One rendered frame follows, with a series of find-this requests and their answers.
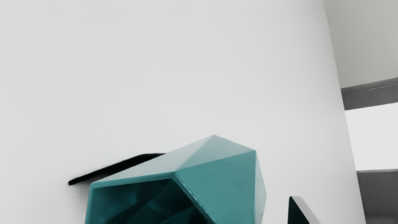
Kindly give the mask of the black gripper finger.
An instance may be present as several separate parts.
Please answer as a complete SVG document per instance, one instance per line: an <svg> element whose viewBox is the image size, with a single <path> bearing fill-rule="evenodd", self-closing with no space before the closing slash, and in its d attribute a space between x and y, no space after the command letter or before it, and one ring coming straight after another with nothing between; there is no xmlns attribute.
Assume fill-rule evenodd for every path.
<svg viewBox="0 0 398 224"><path fill-rule="evenodd" d="M288 224L322 224L303 197L290 196Z"/></svg>

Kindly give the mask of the teal faceted mug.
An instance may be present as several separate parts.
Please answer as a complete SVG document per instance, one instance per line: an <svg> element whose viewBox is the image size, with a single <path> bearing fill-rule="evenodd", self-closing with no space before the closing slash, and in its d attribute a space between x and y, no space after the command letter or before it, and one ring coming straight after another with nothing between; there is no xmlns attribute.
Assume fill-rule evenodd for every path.
<svg viewBox="0 0 398 224"><path fill-rule="evenodd" d="M262 224L255 150L209 136L90 185L85 224Z"/></svg>

